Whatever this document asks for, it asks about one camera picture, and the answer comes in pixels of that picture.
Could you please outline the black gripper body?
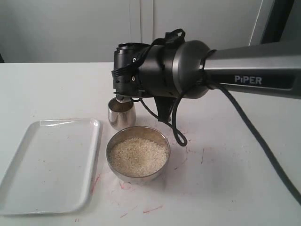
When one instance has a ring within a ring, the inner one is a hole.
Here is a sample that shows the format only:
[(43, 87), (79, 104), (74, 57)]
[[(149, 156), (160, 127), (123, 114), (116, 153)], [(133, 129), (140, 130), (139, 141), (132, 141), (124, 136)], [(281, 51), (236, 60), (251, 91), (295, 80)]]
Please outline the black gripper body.
[(113, 77), (114, 94), (119, 97), (151, 97), (139, 75), (149, 51), (154, 46), (145, 43), (121, 43), (114, 52)]

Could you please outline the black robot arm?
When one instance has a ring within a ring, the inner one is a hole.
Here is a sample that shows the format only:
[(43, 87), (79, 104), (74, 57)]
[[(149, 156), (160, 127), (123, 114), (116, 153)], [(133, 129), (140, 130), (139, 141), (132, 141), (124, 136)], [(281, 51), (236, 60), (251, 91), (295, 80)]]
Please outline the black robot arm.
[(201, 41), (180, 45), (120, 44), (113, 87), (119, 100), (154, 98), (158, 119), (169, 121), (175, 100), (202, 97), (219, 83), (237, 92), (300, 98), (301, 49), (292, 42), (211, 50)]

